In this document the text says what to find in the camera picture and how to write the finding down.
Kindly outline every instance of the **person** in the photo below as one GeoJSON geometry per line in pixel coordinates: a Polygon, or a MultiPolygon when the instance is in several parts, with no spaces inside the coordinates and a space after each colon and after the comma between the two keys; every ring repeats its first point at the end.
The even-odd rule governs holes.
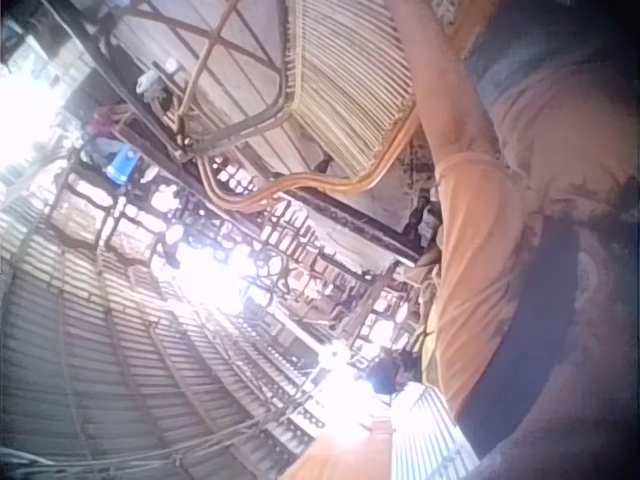
{"type": "MultiPolygon", "coordinates": [[[[637,224],[620,226],[616,207],[637,175],[637,118],[612,94],[614,73],[563,59],[512,84],[492,121],[430,2],[386,4],[439,184],[441,278],[427,324],[449,410],[486,457],[470,478],[628,475],[637,224]]],[[[398,371],[377,377],[397,389],[398,371]]]]}

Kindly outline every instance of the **blue bucket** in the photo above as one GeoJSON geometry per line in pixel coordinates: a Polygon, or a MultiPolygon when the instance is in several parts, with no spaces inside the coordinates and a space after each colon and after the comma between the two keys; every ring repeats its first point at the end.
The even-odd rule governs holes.
{"type": "Polygon", "coordinates": [[[126,185],[140,157],[141,155],[138,152],[129,145],[125,145],[106,168],[107,177],[118,185],[126,185]]]}

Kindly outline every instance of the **metal frame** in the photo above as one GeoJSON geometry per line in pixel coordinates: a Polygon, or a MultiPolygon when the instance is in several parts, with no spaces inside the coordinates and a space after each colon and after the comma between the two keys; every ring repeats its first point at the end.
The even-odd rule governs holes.
{"type": "MultiPolygon", "coordinates": [[[[225,91],[227,96],[236,103],[236,106],[246,114],[244,108],[237,102],[237,100],[226,90],[226,87],[222,84],[222,82],[218,79],[218,77],[210,70],[207,66],[207,61],[211,56],[211,53],[215,46],[219,45],[224,48],[227,48],[235,53],[246,56],[247,58],[255,61],[256,63],[268,68],[271,71],[278,72],[280,75],[280,82],[278,86],[278,92],[275,98],[267,105],[267,107],[261,112],[249,116],[244,120],[241,120],[233,125],[223,126],[220,128],[219,125],[216,125],[216,130],[209,136],[204,139],[197,140],[193,147],[188,148],[189,153],[192,154],[215,154],[217,152],[229,149],[230,147],[236,145],[237,143],[246,140],[247,138],[260,135],[265,133],[273,128],[276,128],[278,125],[281,125],[285,120],[285,116],[281,116],[285,111],[286,107],[286,68],[284,65],[284,58],[286,55],[286,24],[287,24],[287,16],[286,16],[286,0],[278,0],[278,20],[279,20],[279,33],[280,33],[280,43],[282,48],[282,59],[283,65],[278,68],[269,55],[268,51],[258,38],[257,34],[249,25],[249,22],[246,20],[242,12],[237,9],[237,4],[240,0],[228,0],[225,11],[223,12],[218,24],[213,28],[213,30],[208,31],[206,29],[197,27],[195,25],[189,24],[182,20],[164,15],[162,12],[158,10],[158,8],[153,4],[152,1],[142,0],[136,2],[136,4],[132,4],[130,7],[124,8],[122,11],[117,12],[117,18],[122,19],[125,17],[133,17],[140,18],[152,22],[157,22],[165,25],[171,33],[183,44],[183,46],[193,55],[194,58],[197,59],[197,65],[194,71],[191,73],[191,76],[188,81],[188,85],[186,90],[182,93],[184,95],[184,99],[180,106],[178,117],[183,117],[187,112],[187,109],[191,106],[191,101],[193,99],[193,93],[195,87],[198,83],[200,76],[206,71],[213,80],[225,91]],[[143,11],[139,9],[139,6],[147,5],[151,12],[143,11]],[[258,45],[261,53],[264,55],[264,59],[261,59],[259,56],[251,53],[247,49],[242,46],[231,42],[222,37],[222,30],[229,19],[231,13],[235,12],[244,27],[249,31],[249,34],[258,45]],[[187,31],[191,34],[197,35],[202,38],[208,39],[207,45],[205,49],[197,54],[193,51],[188,42],[186,42],[184,36],[179,32],[179,30],[187,31]]],[[[105,35],[107,47],[110,45],[110,35],[111,32],[107,31],[105,35]]],[[[156,71],[162,75],[163,72],[159,71],[159,69],[154,66],[156,71]]],[[[176,91],[175,82],[171,82],[172,89],[176,91]]]]}

